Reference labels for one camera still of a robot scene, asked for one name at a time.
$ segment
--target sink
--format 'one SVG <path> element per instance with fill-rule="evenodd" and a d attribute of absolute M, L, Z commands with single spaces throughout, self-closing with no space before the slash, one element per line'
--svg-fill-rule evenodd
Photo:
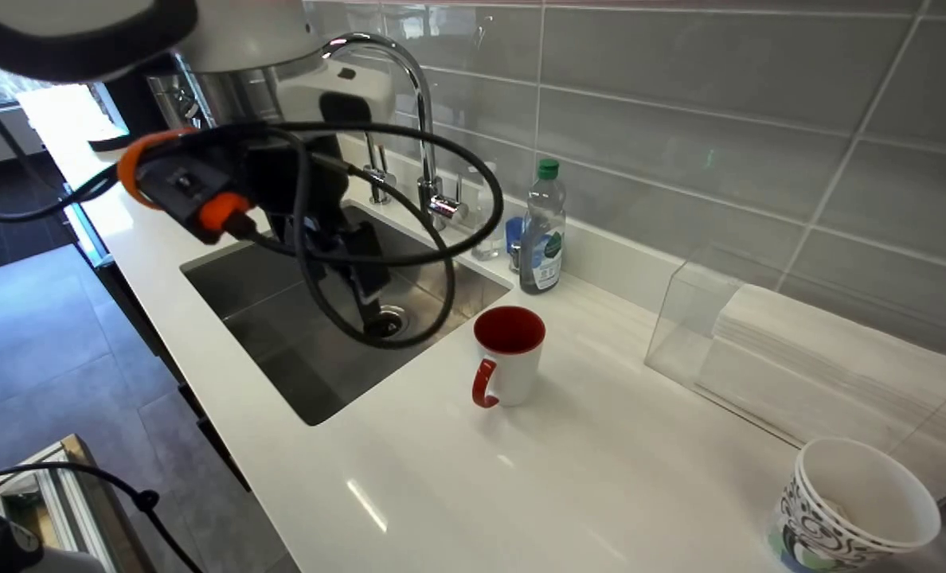
<path fill-rule="evenodd" d="M 349 219 L 373 223 L 386 254 L 426 251 L 418 239 L 409 239 L 359 209 L 349 209 Z M 296 259 L 240 241 L 197 259 L 183 271 L 309 427 L 336 417 L 390 374 L 508 293 L 500 285 L 456 265 L 456 304 L 440 334 L 418 347 L 381 351 L 351 342 L 318 312 Z M 381 293 L 381 304 L 403 314 L 403 331 L 392 338 L 423 331 L 440 312 L 444 286 L 444 265 L 392 268 L 392 285 Z M 333 305 L 356 325 L 343 280 L 328 274 L 321 291 Z"/>

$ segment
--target chrome faucet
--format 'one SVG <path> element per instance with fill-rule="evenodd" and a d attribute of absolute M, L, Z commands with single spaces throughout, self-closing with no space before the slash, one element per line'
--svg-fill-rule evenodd
<path fill-rule="evenodd" d="M 420 135 L 435 135 L 435 97 L 430 97 L 430 82 L 426 74 L 420 70 L 420 65 L 416 62 L 416 55 L 382 35 L 339 35 L 333 42 L 321 45 L 321 56 L 333 56 L 343 47 L 356 47 L 356 45 L 373 45 L 382 47 L 412 79 L 416 85 L 416 112 L 418 112 L 418 132 Z M 420 142 L 420 183 L 418 183 L 418 204 L 423 213 L 430 213 L 435 202 L 440 199 L 440 174 L 438 174 L 438 147 L 435 142 Z"/>

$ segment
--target white countertop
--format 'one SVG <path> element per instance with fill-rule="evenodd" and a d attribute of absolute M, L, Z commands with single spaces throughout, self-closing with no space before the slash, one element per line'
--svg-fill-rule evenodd
<path fill-rule="evenodd" d="M 99 112 L 22 106 L 72 183 L 99 170 L 73 132 Z M 307 427 L 184 280 L 215 247 L 124 190 L 87 209 L 301 570 L 781 570 L 764 535 L 795 450 L 647 368 L 653 312 L 576 276 L 509 291 L 547 322 L 536 400 L 471 403 L 461 325 Z"/>

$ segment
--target plastic bottle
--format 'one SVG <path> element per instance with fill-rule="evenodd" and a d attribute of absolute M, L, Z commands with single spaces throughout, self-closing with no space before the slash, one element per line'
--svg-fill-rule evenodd
<path fill-rule="evenodd" d="M 538 160 L 528 187 L 528 217 L 521 244 L 521 285 L 525 293 L 556 291 L 565 271 L 566 187 L 559 160 Z"/>

